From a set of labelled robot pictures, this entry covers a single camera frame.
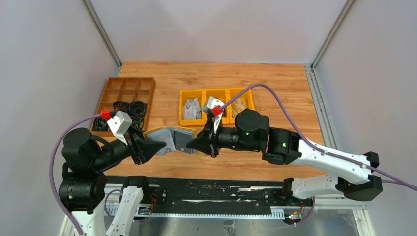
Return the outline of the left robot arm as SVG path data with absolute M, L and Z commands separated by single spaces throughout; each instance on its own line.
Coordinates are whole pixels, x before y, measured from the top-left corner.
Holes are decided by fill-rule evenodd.
M 120 191 L 117 212 L 110 226 L 105 227 L 107 178 L 104 171 L 128 157 L 135 164 L 144 164 L 166 145 L 144 139 L 141 132 L 128 132 L 126 138 L 126 143 L 121 140 L 107 142 L 86 128 L 76 128 L 63 138 L 61 153 L 65 163 L 58 190 L 59 204 L 81 236 L 126 236 L 141 201 L 150 204 L 144 220 L 157 203 L 165 201 L 164 192 L 151 188 L 145 176 L 128 176 Z

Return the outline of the yellow leather card holder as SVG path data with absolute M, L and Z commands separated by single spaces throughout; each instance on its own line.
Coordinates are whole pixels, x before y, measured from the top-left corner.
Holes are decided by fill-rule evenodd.
M 156 155 L 162 156 L 174 151 L 186 154 L 198 154 L 197 150 L 186 145 L 197 137 L 195 129 L 180 126 L 162 126 L 144 132 L 144 137 L 151 141 L 164 142 L 166 145 Z

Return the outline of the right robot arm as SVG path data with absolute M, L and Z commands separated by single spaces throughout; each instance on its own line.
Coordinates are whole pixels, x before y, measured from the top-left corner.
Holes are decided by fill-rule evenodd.
M 374 152 L 354 155 L 303 140 L 293 131 L 274 128 L 269 118 L 245 109 L 235 117 L 234 127 L 216 123 L 212 114 L 197 137 L 186 145 L 190 149 L 216 157 L 221 149 L 260 152 L 262 159 L 275 165 L 305 165 L 322 171 L 322 176 L 288 178 L 283 181 L 282 198 L 307 199 L 317 195 L 342 194 L 367 202 L 383 190 L 382 179 L 373 175 L 379 165 Z

